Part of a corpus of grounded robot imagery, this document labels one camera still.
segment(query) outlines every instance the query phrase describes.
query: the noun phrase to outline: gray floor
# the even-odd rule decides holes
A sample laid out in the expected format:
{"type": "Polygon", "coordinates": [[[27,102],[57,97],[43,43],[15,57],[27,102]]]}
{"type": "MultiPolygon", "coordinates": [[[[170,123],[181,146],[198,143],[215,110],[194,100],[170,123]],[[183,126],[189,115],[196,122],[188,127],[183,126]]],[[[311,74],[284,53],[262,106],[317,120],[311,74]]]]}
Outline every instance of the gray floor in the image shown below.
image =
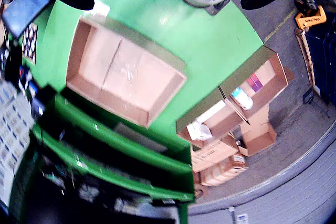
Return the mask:
{"type": "MultiPolygon", "coordinates": [[[[336,209],[336,187],[334,186],[336,133],[334,126],[328,135],[314,146],[314,152],[310,152],[296,162],[287,170],[287,174],[279,176],[286,177],[294,172],[283,184],[254,198],[246,200],[240,198],[240,201],[233,204],[235,215],[247,215],[249,223],[259,224],[326,223],[336,209]]],[[[228,210],[228,206],[232,205],[227,203],[220,202],[220,204],[215,204],[216,208],[210,209],[198,207],[195,211],[195,208],[192,208],[189,223],[234,223],[228,210]]]]}
{"type": "Polygon", "coordinates": [[[247,158],[249,170],[215,187],[203,187],[205,195],[197,204],[224,198],[251,188],[277,174],[304,154],[336,119],[336,109],[316,102],[329,110],[328,118],[314,104],[302,105],[302,95],[310,87],[303,56],[294,35],[296,10],[294,0],[276,0],[258,10],[242,10],[265,45],[275,50],[284,66],[295,74],[294,81],[270,104],[269,119],[278,133],[275,145],[247,158]]]}

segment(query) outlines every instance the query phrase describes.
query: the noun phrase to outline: open cardboard box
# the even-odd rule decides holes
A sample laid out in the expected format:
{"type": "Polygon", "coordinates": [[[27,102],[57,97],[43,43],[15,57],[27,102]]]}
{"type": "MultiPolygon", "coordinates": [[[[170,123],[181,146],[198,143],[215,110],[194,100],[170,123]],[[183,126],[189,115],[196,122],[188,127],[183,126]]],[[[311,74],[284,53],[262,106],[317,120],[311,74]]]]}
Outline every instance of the open cardboard box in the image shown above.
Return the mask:
{"type": "Polygon", "coordinates": [[[80,18],[67,86],[102,108],[149,127],[186,81],[185,64],[111,19],[80,18]]]}
{"type": "Polygon", "coordinates": [[[256,115],[260,110],[264,110],[272,99],[293,79],[293,73],[282,66],[277,53],[265,46],[261,46],[248,60],[236,69],[231,76],[223,81],[218,88],[178,119],[176,122],[176,132],[181,138],[202,148],[213,140],[219,139],[238,125],[246,124],[246,131],[249,131],[251,127],[249,127],[246,121],[249,122],[252,128],[254,128],[256,124],[260,125],[261,123],[267,122],[267,120],[263,119],[264,117],[259,119],[256,115]],[[263,85],[257,92],[254,92],[246,81],[254,72],[263,85]],[[250,110],[243,110],[234,99],[230,97],[232,91],[238,86],[245,90],[252,98],[254,105],[250,110]],[[204,124],[210,128],[213,137],[207,141],[192,141],[186,126],[220,100],[224,100],[226,106],[204,122],[204,124]]]}
{"type": "Polygon", "coordinates": [[[226,135],[221,140],[216,140],[204,148],[193,151],[191,150],[191,158],[193,171],[199,172],[218,162],[234,155],[238,152],[238,147],[233,137],[226,135]]]}
{"type": "Polygon", "coordinates": [[[191,142],[193,145],[196,145],[199,148],[203,148],[207,144],[221,138],[223,135],[235,128],[241,122],[242,119],[232,109],[232,107],[226,105],[224,108],[222,108],[220,111],[218,111],[211,118],[204,122],[204,124],[209,127],[212,138],[206,141],[194,141],[190,138],[187,127],[182,129],[182,131],[178,132],[177,134],[185,140],[191,142]]]}
{"type": "Polygon", "coordinates": [[[272,125],[267,122],[256,127],[254,130],[243,134],[243,141],[246,148],[239,146],[239,151],[245,156],[252,156],[261,150],[273,145],[277,138],[277,133],[272,125]]]}
{"type": "Polygon", "coordinates": [[[252,89],[247,81],[240,85],[247,95],[252,98],[252,108],[243,110],[235,102],[238,113],[241,113],[241,116],[248,121],[252,121],[253,116],[269,104],[294,79],[290,70],[286,69],[285,71],[279,56],[275,52],[269,60],[255,71],[255,74],[263,86],[257,92],[252,89]]]}

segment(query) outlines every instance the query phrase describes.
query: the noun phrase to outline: yellow line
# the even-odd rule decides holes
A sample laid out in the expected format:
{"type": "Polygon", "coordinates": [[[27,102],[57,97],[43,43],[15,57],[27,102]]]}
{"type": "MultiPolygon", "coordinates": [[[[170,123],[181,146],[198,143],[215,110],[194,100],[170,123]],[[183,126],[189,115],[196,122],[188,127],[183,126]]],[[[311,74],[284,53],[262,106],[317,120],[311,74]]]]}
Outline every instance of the yellow line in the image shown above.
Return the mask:
{"type": "Polygon", "coordinates": [[[294,8],[288,15],[287,17],[272,31],[269,33],[269,35],[267,35],[267,37],[264,39],[264,43],[266,41],[268,41],[279,29],[281,26],[284,25],[284,23],[286,23],[286,21],[292,16],[294,15],[295,13],[297,12],[297,9],[294,8]]]}

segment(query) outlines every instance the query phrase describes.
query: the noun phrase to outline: concrete floor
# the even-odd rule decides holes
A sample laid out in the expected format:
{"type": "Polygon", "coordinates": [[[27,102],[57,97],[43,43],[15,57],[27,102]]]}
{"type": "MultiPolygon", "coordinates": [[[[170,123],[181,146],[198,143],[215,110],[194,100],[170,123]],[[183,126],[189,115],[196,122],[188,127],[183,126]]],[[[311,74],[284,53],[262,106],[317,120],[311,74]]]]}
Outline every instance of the concrete floor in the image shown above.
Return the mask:
{"type": "MultiPolygon", "coordinates": [[[[234,1],[241,9],[240,2],[234,1]]],[[[265,45],[276,51],[295,79],[270,104],[269,120],[278,137],[275,145],[248,157],[249,169],[236,178],[214,187],[202,187],[205,195],[197,200],[204,204],[251,188],[276,175],[304,154],[336,119],[336,109],[318,96],[315,104],[302,105],[302,95],[309,89],[306,65],[294,35],[294,0],[276,0],[257,10],[242,10],[265,45]]]]}

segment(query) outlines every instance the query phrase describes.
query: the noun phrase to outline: poster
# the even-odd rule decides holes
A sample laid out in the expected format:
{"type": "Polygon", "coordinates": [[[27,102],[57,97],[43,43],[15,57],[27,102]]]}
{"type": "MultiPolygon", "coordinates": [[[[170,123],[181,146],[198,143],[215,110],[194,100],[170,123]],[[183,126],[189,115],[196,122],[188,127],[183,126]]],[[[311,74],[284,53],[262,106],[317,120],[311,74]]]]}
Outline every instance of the poster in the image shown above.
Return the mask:
{"type": "Polygon", "coordinates": [[[31,23],[22,35],[22,55],[33,65],[36,64],[37,25],[31,23]]]}

